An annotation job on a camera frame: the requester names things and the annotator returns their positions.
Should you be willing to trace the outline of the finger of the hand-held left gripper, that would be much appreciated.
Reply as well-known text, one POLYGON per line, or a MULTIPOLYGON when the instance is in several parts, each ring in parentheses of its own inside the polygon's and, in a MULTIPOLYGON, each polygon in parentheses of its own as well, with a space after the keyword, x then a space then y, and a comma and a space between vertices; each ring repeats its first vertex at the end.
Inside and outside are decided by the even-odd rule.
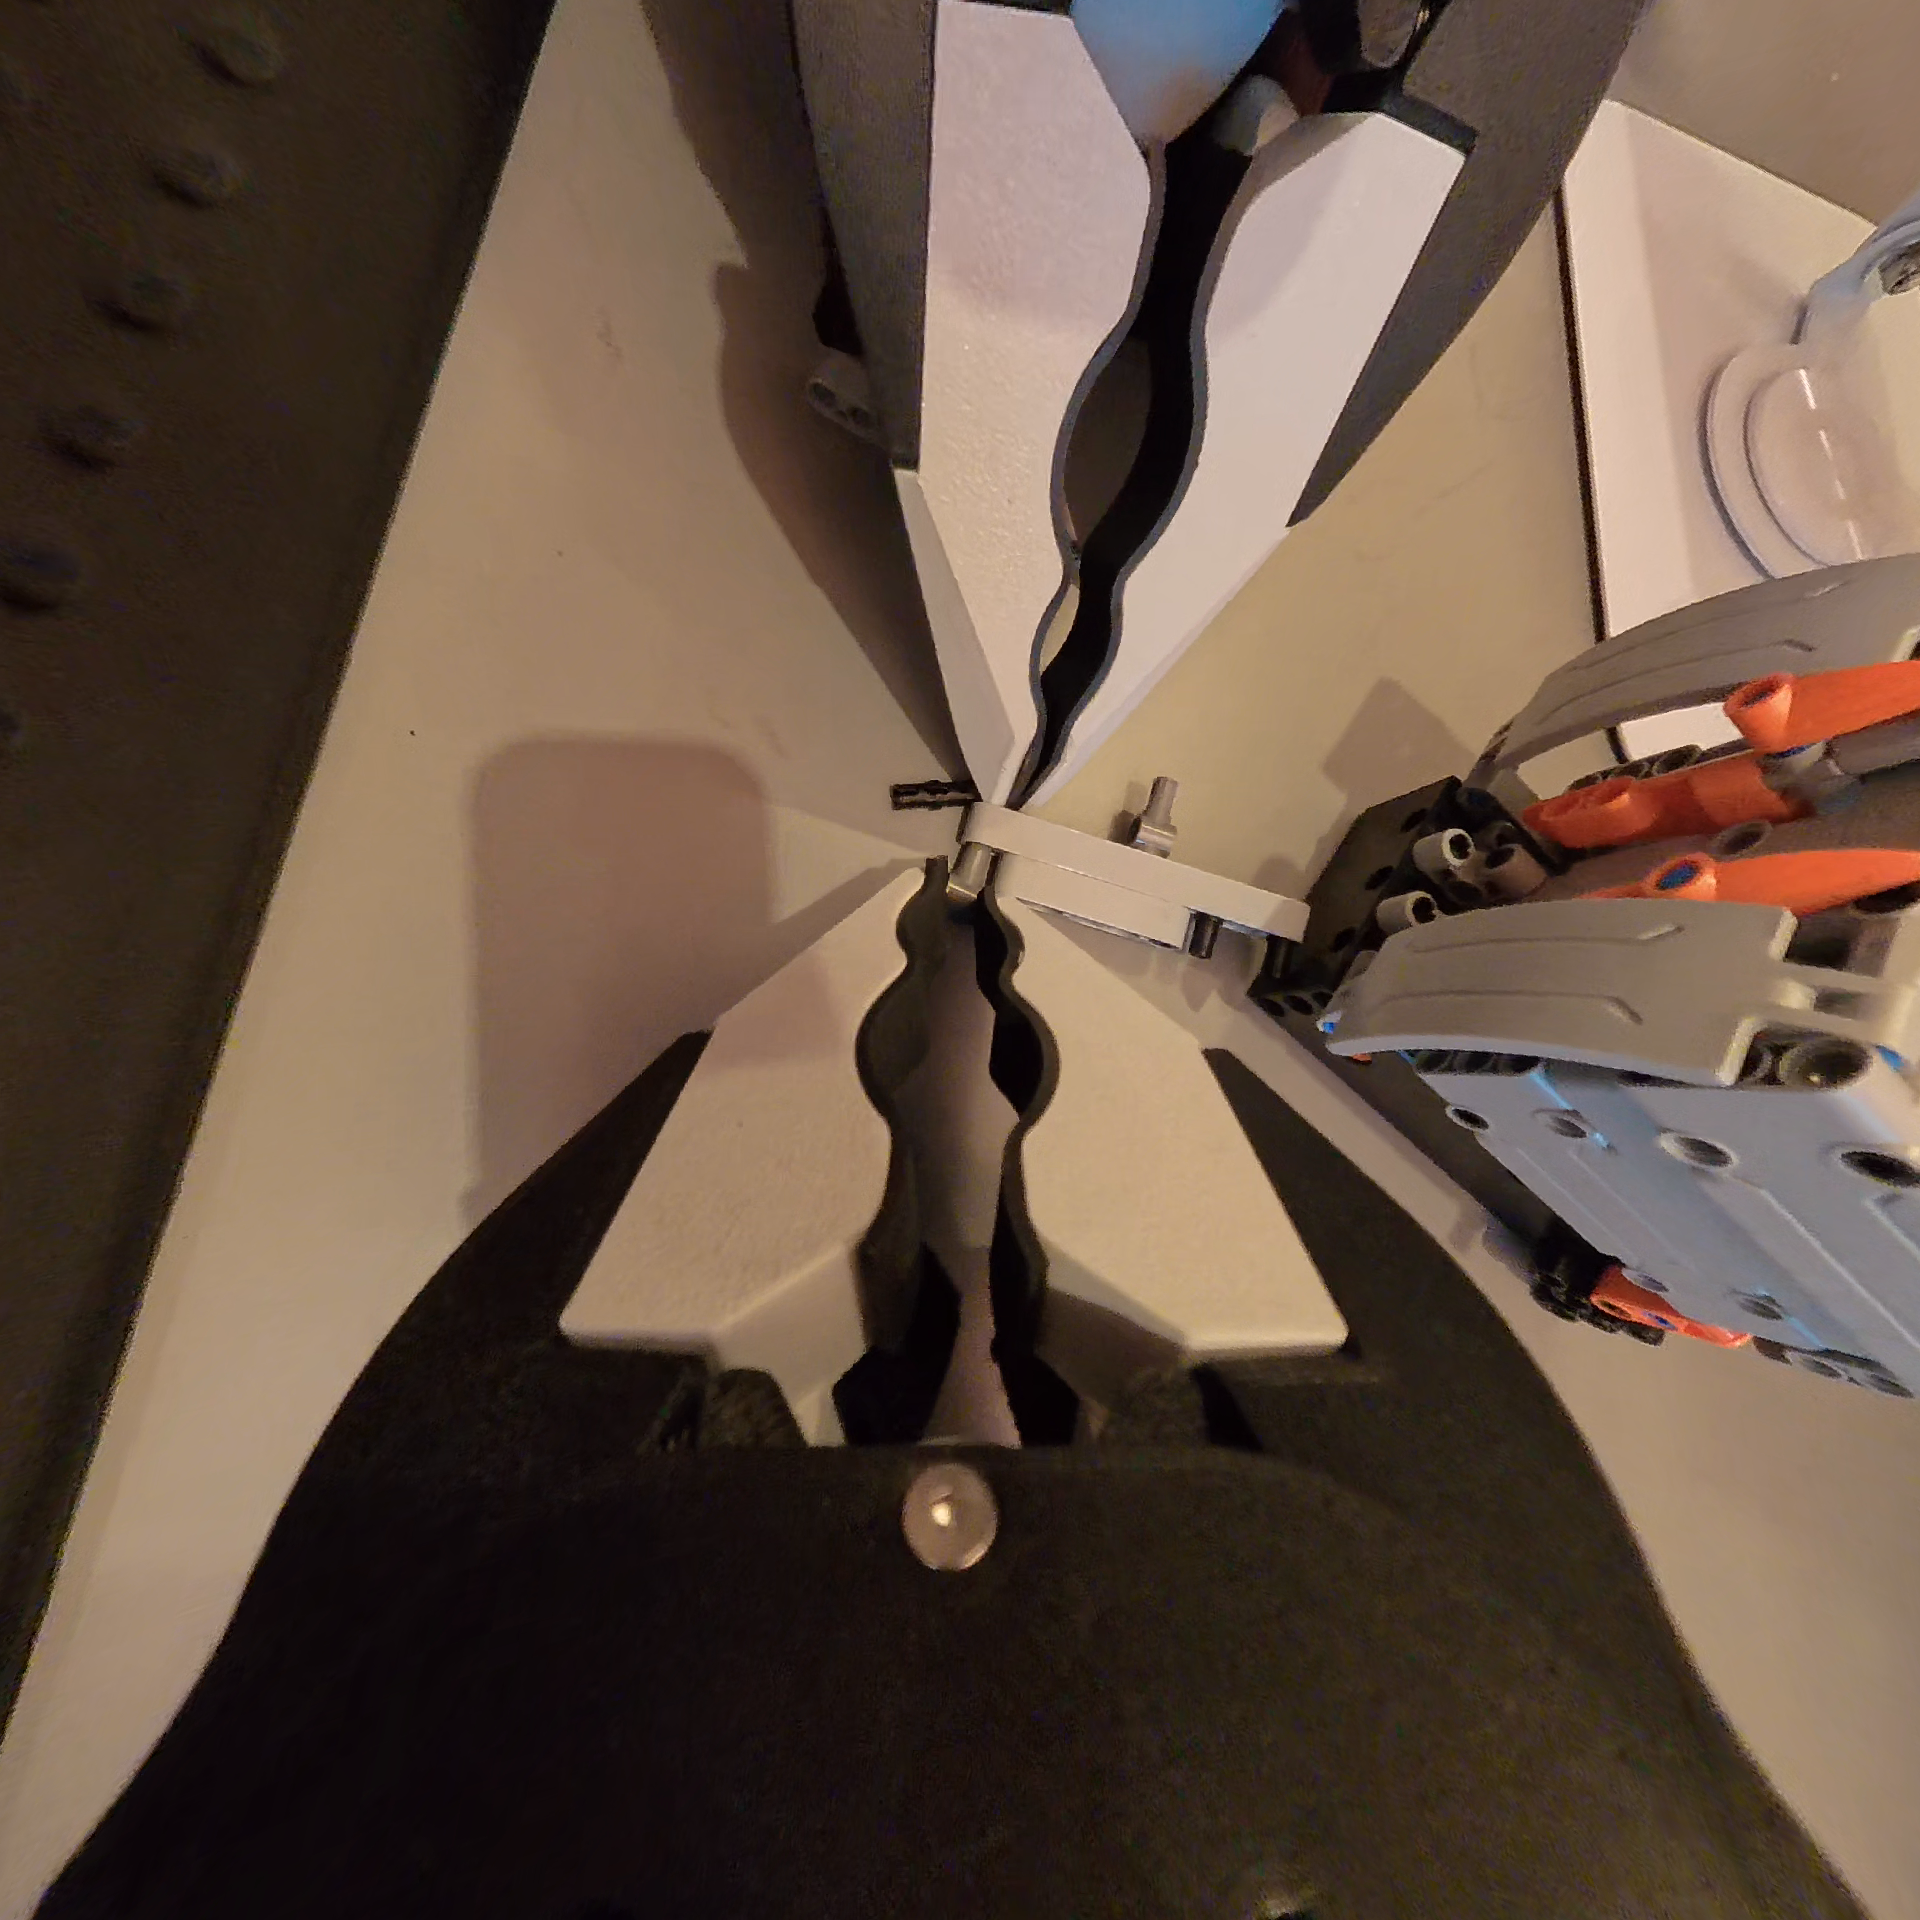
POLYGON ((1130 321, 1154 178, 1065 14, 940 4, 918 460, 896 472, 953 731, 1009 803, 1067 585, 1065 438, 1130 321))
POLYGON ((1017 783, 1050 799, 1286 535, 1472 156, 1429 108, 1216 108, 1165 156, 1141 444, 1074 558, 1017 783))

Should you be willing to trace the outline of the white round stand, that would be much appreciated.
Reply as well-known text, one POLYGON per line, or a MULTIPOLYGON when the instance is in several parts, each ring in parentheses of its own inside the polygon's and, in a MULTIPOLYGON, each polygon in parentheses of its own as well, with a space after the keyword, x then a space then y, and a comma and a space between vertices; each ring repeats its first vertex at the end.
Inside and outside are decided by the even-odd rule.
POLYGON ((1873 316, 1916 297, 1918 195, 1811 281, 1779 344, 1742 347, 1702 401, 1717 511, 1763 578, 1916 554, 1916 368, 1885 375, 1873 316))

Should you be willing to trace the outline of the white rounded board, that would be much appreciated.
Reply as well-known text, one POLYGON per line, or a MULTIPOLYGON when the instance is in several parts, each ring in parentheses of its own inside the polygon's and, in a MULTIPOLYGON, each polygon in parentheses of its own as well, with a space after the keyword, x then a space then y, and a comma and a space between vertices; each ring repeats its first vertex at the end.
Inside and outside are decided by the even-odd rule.
MULTIPOLYGON (((1864 678, 1817 694, 1764 748, 1916 708, 1916 554, 1763 578, 1728 534, 1701 419, 1742 347, 1788 336, 1864 215, 1621 104, 1598 110, 1560 195, 1602 639, 1514 727, 1531 761, 1587 737, 1627 756, 1747 745, 1748 682, 1864 678)), ((1916 368, 1916 297, 1873 316, 1889 377, 1916 368)))

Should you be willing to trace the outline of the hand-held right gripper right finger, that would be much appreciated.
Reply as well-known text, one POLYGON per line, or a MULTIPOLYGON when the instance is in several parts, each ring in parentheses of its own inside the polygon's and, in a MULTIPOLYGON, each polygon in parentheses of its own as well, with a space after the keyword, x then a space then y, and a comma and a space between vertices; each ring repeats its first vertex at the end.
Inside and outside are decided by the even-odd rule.
POLYGON ((989 1284, 1020 1444, 1070 1444, 1153 1376, 1339 1351, 1348 1323, 1192 1030, 1002 895, 977 977, 1012 1111, 989 1284))

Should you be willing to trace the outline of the grey orange toy brick vehicle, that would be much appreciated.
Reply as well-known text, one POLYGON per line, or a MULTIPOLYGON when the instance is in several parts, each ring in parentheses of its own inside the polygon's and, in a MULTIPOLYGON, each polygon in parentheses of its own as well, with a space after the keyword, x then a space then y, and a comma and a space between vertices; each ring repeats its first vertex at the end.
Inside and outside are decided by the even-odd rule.
POLYGON ((1557 668, 1357 816, 1253 1004, 1568 1322, 1918 1386, 1916 555, 1557 668))

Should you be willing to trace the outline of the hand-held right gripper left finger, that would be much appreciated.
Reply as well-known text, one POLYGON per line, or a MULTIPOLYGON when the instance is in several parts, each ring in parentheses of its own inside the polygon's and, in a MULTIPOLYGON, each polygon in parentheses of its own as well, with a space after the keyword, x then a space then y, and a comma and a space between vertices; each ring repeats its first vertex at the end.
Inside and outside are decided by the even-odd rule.
POLYGON ((720 1016, 568 1302, 568 1339, 763 1374, 811 1444, 929 1433, 958 1299, 901 1092, 948 936, 932 857, 720 1016))

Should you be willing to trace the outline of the black perforated panel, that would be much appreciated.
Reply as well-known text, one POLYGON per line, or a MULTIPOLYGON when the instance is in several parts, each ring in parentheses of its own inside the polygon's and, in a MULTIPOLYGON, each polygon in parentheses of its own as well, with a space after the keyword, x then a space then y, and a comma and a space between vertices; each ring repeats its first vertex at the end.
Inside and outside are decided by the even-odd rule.
POLYGON ((5 1714, 550 14, 5 4, 5 1714))

